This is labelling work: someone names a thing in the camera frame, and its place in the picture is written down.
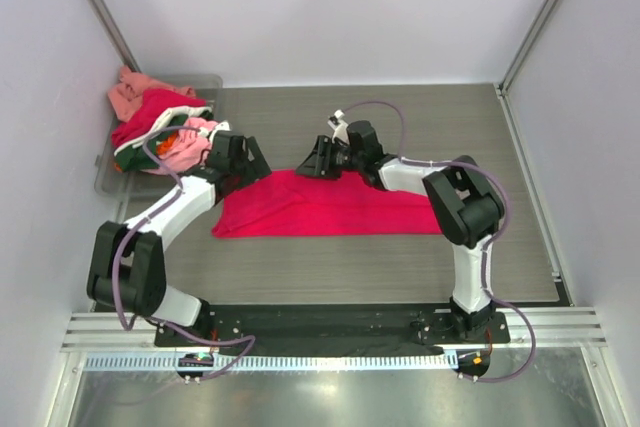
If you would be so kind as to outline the magenta t shirt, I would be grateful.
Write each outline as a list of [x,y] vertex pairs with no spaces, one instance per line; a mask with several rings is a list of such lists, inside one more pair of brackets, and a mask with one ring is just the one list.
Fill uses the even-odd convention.
[[356,173],[319,180],[292,170],[232,193],[212,229],[218,239],[440,233],[424,196],[377,190]]

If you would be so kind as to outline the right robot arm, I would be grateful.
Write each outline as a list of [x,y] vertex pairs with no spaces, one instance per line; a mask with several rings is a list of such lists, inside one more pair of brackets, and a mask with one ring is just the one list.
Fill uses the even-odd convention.
[[330,123],[334,134],[318,136],[295,173],[337,180],[345,172],[355,172],[372,188],[427,198],[453,249],[454,289],[449,300],[453,331],[464,340],[483,335],[496,309],[491,257],[505,206],[474,159],[405,160],[384,150],[368,121],[347,124],[332,117]]

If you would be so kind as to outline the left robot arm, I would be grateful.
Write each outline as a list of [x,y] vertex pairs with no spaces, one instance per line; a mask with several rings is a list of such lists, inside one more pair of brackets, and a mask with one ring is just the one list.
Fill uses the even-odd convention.
[[214,329],[210,304],[169,285],[165,251],[202,214],[270,174],[255,138],[233,131],[215,134],[204,162],[173,173],[174,187],[155,204],[124,223],[100,226],[87,280],[89,298],[114,308],[127,331],[144,318],[188,338],[209,339]]

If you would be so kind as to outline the light pink t shirt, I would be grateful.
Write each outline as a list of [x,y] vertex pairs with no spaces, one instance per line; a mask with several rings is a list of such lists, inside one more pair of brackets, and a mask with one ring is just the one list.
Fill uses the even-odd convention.
[[162,157],[156,155],[156,141],[152,153],[158,157],[171,171],[181,173],[194,165],[202,163],[202,154],[211,149],[213,139],[218,132],[214,127],[220,122],[200,117],[190,117],[185,121],[186,129],[180,129],[179,138],[171,150]]

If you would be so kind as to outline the orange garment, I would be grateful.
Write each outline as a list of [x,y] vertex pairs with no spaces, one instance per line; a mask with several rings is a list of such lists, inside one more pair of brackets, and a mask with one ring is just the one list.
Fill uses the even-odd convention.
[[173,132],[170,135],[168,135],[164,140],[158,141],[156,143],[156,150],[155,150],[156,155],[159,157],[166,155],[171,150],[173,144],[176,142],[178,138],[179,138],[178,133]]

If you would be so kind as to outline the crimson t shirt in tray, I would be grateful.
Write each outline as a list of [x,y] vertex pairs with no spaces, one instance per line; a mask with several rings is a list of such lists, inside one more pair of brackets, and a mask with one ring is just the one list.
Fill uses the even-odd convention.
[[167,109],[188,107],[197,115],[208,108],[205,100],[183,95],[168,89],[148,89],[142,94],[142,103],[128,121],[123,121],[111,134],[115,148],[128,141],[144,137],[152,130]]

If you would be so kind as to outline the salmon pink t shirt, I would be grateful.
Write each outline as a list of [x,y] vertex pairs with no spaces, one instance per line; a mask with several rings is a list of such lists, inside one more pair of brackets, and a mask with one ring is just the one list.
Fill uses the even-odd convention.
[[146,74],[135,72],[128,66],[119,70],[119,82],[107,92],[107,98],[120,122],[128,122],[140,109],[147,90],[164,89],[194,98],[195,90],[188,86],[174,86]]

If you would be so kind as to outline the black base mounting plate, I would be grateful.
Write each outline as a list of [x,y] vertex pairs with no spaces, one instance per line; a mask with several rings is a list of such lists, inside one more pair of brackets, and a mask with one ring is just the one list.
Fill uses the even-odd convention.
[[215,339],[255,336],[254,356],[430,355],[440,346],[511,341],[503,313],[465,323],[438,303],[218,305],[211,317]]

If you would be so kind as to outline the right aluminium table rail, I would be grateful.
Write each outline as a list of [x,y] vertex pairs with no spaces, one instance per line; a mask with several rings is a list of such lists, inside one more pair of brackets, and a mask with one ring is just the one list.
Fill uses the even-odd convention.
[[532,209],[534,211],[545,250],[549,258],[551,275],[554,279],[554,282],[556,284],[559,284],[557,290],[559,291],[559,296],[562,298],[561,303],[564,303],[567,306],[574,307],[575,303],[570,292],[568,279],[565,275],[565,272],[563,271],[560,251],[555,239],[554,232],[552,230],[552,226],[549,222],[541,192],[537,186],[533,171],[533,165],[530,162],[529,152],[524,136],[520,129],[516,112],[511,106],[510,98],[506,89],[498,83],[494,84],[493,87],[496,97],[502,108],[503,115],[505,117],[505,121],[516,151],[516,156],[522,170],[527,192],[531,200]]

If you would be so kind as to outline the left aluminium frame post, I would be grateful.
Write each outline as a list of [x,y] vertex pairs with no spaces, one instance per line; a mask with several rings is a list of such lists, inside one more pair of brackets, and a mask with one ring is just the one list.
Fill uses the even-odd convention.
[[119,55],[121,62],[129,67],[132,71],[139,70],[139,64],[135,59],[135,56],[130,49],[124,35],[117,25],[115,18],[113,17],[109,7],[105,0],[87,0],[91,10],[95,14],[99,23],[103,27],[108,39],[112,46]]

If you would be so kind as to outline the aluminium frame post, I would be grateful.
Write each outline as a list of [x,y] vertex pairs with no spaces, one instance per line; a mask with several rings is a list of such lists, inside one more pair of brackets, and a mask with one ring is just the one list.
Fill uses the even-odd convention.
[[559,8],[561,1],[562,0],[543,0],[513,60],[509,64],[503,79],[496,85],[496,90],[500,97],[505,97],[509,92],[545,28]]
[[135,59],[135,56],[130,49],[124,35],[117,25],[115,18],[113,17],[109,7],[105,0],[87,0],[91,10],[95,14],[99,23],[103,27],[108,39],[112,46],[119,55],[121,62],[129,67],[132,71],[139,70],[139,64]]

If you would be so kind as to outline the right aluminium frame post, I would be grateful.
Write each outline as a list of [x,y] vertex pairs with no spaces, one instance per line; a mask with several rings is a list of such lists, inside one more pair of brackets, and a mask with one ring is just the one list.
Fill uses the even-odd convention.
[[509,92],[545,28],[559,8],[561,1],[562,0],[543,0],[513,60],[509,64],[503,79],[496,85],[496,90],[500,97],[505,97]]

